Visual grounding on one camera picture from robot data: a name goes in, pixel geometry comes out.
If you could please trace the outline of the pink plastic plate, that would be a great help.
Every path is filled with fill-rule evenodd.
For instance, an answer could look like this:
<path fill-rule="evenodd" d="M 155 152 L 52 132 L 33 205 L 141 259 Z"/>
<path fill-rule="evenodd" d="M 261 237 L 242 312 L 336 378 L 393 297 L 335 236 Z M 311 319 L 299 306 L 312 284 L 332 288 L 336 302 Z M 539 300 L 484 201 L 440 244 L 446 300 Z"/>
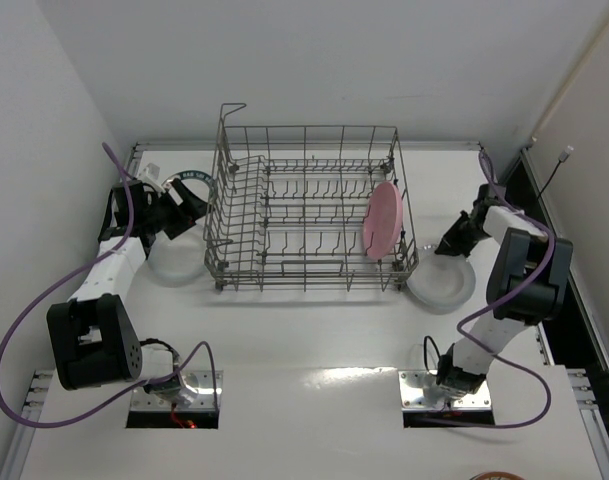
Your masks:
<path fill-rule="evenodd" d="M 393 251 L 403 223 L 403 204 L 397 186 L 379 184 L 373 191 L 364 216 L 362 243 L 365 255 L 373 261 L 382 260 Z"/>

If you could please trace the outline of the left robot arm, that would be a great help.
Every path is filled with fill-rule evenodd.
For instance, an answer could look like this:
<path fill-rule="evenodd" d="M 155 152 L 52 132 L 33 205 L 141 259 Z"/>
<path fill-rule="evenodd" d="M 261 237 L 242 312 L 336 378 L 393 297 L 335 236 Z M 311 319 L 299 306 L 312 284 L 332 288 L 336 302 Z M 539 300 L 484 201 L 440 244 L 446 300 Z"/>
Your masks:
<path fill-rule="evenodd" d="M 124 305 L 132 281 L 158 234 L 173 240 L 207 211 L 207 202 L 180 175 L 161 186 L 138 178 L 112 187 L 97 263 L 67 302 L 47 312 L 56 370 L 65 389 L 138 379 L 144 363 L 141 342 Z"/>

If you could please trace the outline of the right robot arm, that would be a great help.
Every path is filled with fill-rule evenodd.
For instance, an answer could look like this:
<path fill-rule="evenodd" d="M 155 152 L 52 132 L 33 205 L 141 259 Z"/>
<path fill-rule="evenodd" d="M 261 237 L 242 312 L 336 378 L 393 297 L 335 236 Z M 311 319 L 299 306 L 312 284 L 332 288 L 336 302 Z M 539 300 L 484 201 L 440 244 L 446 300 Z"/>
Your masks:
<path fill-rule="evenodd" d="M 467 258 L 483 240 L 499 245 L 487 306 L 439 358 L 436 385 L 451 398 L 477 392 L 505 347 L 527 328 L 553 319 L 564 303 L 572 243 L 504 205 L 503 193 L 480 186 L 472 210 L 460 213 L 435 250 L 437 256 Z"/>

